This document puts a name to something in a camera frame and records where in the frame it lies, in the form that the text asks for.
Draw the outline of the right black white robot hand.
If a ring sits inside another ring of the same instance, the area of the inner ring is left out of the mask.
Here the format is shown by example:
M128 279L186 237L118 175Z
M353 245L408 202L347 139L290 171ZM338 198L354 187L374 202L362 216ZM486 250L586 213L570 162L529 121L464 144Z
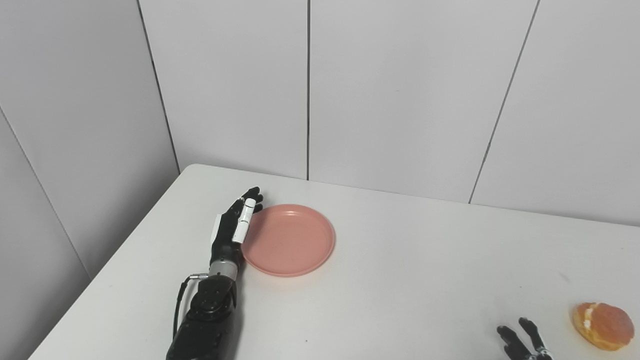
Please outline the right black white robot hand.
M501 340L503 351L510 360L553 360L553 355L544 344L535 322L527 317L520 317L518 323L530 337L532 350L530 350L519 335L509 326L499 325L496 328Z

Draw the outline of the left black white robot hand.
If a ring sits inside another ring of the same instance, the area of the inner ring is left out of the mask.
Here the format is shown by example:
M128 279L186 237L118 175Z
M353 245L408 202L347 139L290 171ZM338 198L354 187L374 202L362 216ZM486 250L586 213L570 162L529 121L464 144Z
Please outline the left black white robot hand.
M247 199L255 200L256 205L253 210L255 214L263 209L264 196L258 186L251 187L245 194L235 200L231 207L221 215L218 228L214 231L215 237L211 246L210 264L229 260L239 267L244 263L242 248L239 243L233 242L233 235Z

